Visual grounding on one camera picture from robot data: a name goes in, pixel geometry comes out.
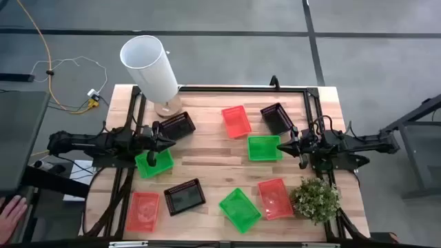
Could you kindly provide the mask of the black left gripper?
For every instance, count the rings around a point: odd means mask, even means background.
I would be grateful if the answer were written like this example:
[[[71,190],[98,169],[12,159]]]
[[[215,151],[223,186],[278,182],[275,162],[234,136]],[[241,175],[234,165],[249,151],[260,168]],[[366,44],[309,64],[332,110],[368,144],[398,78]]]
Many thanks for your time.
[[[156,166],[155,153],[160,153],[176,144],[176,141],[162,135],[162,126],[158,121],[153,122],[153,138],[151,136],[136,137],[136,153],[147,152],[147,164],[150,167]]]

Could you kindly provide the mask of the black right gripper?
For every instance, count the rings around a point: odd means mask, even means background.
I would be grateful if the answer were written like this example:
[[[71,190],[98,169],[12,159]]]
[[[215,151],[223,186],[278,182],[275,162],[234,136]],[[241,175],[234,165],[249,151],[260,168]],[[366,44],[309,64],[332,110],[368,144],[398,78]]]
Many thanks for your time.
[[[308,166],[308,158],[306,154],[314,156],[323,156],[324,150],[322,146],[323,134],[316,134],[313,132],[303,132],[300,138],[300,151],[294,149],[299,144],[299,131],[298,128],[293,125],[290,129],[290,140],[281,143],[277,148],[291,156],[299,158],[299,168],[305,169]]]

